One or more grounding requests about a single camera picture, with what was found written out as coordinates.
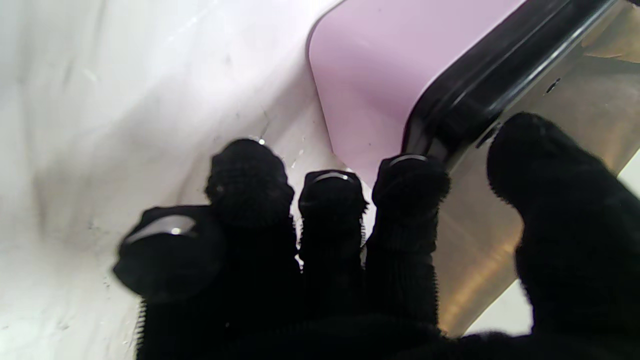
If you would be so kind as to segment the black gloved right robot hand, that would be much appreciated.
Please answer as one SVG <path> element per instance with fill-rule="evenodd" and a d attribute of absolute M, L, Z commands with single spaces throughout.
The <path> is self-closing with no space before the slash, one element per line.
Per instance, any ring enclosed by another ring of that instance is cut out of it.
<path fill-rule="evenodd" d="M 153 207 L 112 269 L 141 297 L 137 360 L 637 360 L 639 199 L 551 121 L 510 117 L 487 152 L 492 192 L 523 221 L 526 335 L 438 325 L 435 157 L 382 160 L 368 203 L 352 172 L 306 174 L 242 138 L 212 157 L 208 204 Z"/>

